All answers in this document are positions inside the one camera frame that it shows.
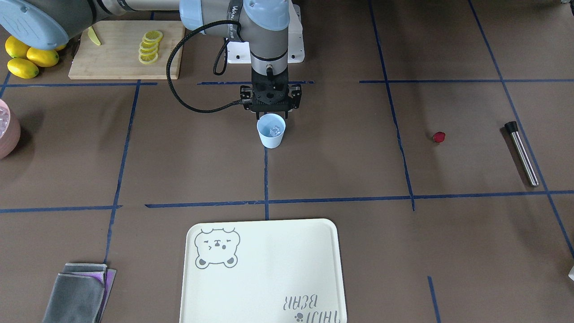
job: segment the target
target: lemon slice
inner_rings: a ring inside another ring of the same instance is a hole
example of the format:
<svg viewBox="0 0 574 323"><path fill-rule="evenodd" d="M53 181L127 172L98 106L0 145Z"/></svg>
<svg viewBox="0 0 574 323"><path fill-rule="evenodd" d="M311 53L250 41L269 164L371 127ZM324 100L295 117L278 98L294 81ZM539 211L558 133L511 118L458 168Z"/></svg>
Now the lemon slice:
<svg viewBox="0 0 574 323"><path fill-rule="evenodd" d="M151 51L152 49L157 48L158 46L159 46L159 43L149 44L149 43L146 43L146 42L143 42L143 41L142 41L142 42L139 44L139 49L140 49L140 50L143 50L143 51Z"/></svg>
<svg viewBox="0 0 574 323"><path fill-rule="evenodd" d="M150 30L145 33L143 41L147 43L158 43L164 36L164 33L159 30Z"/></svg>
<svg viewBox="0 0 574 323"><path fill-rule="evenodd" d="M145 55L145 56L140 55L139 56L139 62L142 64L146 64L146 65L152 64L152 63L155 63L159 57L160 56L157 53L155 53L153 55Z"/></svg>
<svg viewBox="0 0 574 323"><path fill-rule="evenodd" d="M140 49L139 49L139 54L140 54L141 56L150 56L150 55L153 55L153 54L157 53L157 50L158 50L157 47L155 47L155 48L153 48L153 49L141 49L141 48L140 48Z"/></svg>

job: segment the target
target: pink container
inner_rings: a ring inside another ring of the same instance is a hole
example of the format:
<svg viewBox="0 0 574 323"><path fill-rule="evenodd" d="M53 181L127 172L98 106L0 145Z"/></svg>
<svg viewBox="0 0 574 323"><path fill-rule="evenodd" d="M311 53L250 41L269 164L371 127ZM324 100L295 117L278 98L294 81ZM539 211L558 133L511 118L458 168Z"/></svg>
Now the pink container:
<svg viewBox="0 0 574 323"><path fill-rule="evenodd" d="M10 111L6 102L0 99L0 110L8 112L8 128L0 136L0 159L6 157L18 144L20 140L20 123L16 116Z"/></svg>

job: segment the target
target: black cap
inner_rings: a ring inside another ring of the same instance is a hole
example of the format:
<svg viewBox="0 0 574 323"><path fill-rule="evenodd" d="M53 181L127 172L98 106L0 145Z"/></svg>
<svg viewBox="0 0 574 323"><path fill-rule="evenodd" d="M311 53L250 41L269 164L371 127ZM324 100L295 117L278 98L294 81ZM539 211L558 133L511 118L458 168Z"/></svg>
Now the black cap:
<svg viewBox="0 0 574 323"><path fill-rule="evenodd" d="M506 131L508 131L508 134L511 134L513 132L517 132L518 131L518 125L516 124L516 121L510 121L507 122L504 125L504 128L506 128Z"/></svg>

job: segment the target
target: light blue joint cover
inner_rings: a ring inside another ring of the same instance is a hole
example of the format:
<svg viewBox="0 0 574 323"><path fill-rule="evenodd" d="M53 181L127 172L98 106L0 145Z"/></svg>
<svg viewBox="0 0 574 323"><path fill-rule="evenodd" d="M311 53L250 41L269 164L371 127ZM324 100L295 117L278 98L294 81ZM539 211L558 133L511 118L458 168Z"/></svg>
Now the light blue joint cover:
<svg viewBox="0 0 574 323"><path fill-rule="evenodd" d="M243 0L243 9L257 25L273 31L289 26L289 1Z"/></svg>
<svg viewBox="0 0 574 323"><path fill-rule="evenodd" d="M23 0L0 0L0 23L12 36L38 49L54 49L69 40L57 21Z"/></svg>
<svg viewBox="0 0 574 323"><path fill-rule="evenodd" d="M203 15L201 14L201 0L181 0L180 16L183 25L194 30L203 26Z"/></svg>

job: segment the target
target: red berry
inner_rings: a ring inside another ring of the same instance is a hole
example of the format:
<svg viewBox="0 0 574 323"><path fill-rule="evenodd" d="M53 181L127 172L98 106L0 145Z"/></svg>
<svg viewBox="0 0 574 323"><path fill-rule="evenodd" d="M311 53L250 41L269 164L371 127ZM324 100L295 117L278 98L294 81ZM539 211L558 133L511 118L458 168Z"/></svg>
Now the red berry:
<svg viewBox="0 0 574 323"><path fill-rule="evenodd" d="M442 131L439 131L439 132L435 133L435 135L432 136L432 138L436 143L442 143L446 136L447 136L447 134L445 134Z"/></svg>

